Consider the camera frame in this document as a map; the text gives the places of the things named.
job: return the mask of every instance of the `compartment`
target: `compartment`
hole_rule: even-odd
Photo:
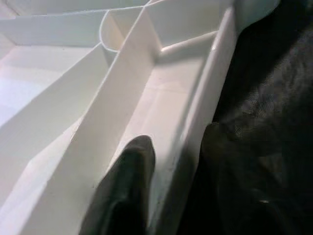
[[[138,134],[150,135],[156,148],[150,230],[157,232],[174,173],[192,172],[183,185],[191,182],[196,160],[177,164],[186,143],[197,153],[191,136],[201,139],[212,118],[234,50],[226,3],[165,0],[143,9],[20,234],[77,234],[96,185]]]
[[[17,15],[47,15],[66,12],[143,6],[149,0],[5,0]]]
[[[0,206],[27,163],[96,94],[110,66],[99,44],[105,13],[0,21]]]

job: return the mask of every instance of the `black fabric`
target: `black fabric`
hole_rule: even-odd
[[[178,235],[313,233],[308,6],[283,0],[240,35]]]

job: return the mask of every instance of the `white plastic surface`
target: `white plastic surface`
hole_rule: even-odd
[[[78,234],[141,134],[149,233],[175,234],[238,32],[278,1],[72,1],[0,2],[0,234]]]

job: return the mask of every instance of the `plastic organizer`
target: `plastic organizer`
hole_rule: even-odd
[[[0,1],[0,234],[76,235],[125,144],[173,235],[242,29],[278,0]]]

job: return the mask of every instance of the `white plastic tray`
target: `white plastic tray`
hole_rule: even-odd
[[[149,233],[174,234],[237,35],[278,1],[52,2],[0,4],[0,234],[78,234],[140,134],[156,149]]]

